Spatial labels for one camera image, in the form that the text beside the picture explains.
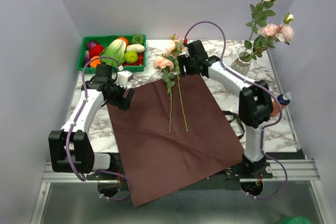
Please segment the black ribbon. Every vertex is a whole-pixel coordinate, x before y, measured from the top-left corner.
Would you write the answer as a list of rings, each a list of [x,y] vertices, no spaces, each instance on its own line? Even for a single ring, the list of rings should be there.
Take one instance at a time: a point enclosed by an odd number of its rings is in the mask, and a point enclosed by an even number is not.
[[[241,134],[238,135],[238,139],[241,140],[243,138],[243,136],[245,135],[245,128],[244,128],[244,125],[239,117],[239,115],[237,113],[234,113],[234,112],[231,112],[231,111],[222,111],[223,114],[225,116],[231,116],[232,119],[231,120],[228,120],[229,123],[232,123],[234,121],[236,121],[236,123],[238,124],[240,130],[241,130]]]

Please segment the dark red wrapping paper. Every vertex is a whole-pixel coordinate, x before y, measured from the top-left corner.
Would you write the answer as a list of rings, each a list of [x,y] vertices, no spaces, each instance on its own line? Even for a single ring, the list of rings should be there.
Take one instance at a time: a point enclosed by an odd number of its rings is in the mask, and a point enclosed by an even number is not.
[[[134,207],[242,161],[244,149],[199,75],[168,95],[162,80],[135,89],[130,107],[108,113]]]

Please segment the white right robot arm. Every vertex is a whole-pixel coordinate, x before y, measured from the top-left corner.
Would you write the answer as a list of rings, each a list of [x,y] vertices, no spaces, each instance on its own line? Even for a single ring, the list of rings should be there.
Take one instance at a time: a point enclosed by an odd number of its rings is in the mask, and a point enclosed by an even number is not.
[[[262,127],[273,111],[268,84],[243,76],[217,56],[209,57],[200,40],[187,43],[183,39],[182,45],[185,53],[177,57],[182,76],[200,74],[238,97],[238,116],[245,125],[246,137],[241,171],[246,177],[255,177],[266,166]]]

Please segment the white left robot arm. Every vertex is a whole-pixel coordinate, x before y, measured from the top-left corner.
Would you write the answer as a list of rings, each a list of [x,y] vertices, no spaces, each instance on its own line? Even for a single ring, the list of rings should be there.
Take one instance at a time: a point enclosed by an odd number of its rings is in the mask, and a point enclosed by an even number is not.
[[[95,75],[82,79],[80,100],[68,121],[48,137],[51,165],[54,172],[74,173],[83,179],[85,174],[97,171],[104,179],[116,175],[116,166],[108,153],[93,151],[88,133],[101,107],[130,107],[134,89],[127,89],[133,73],[122,67],[98,65]]]

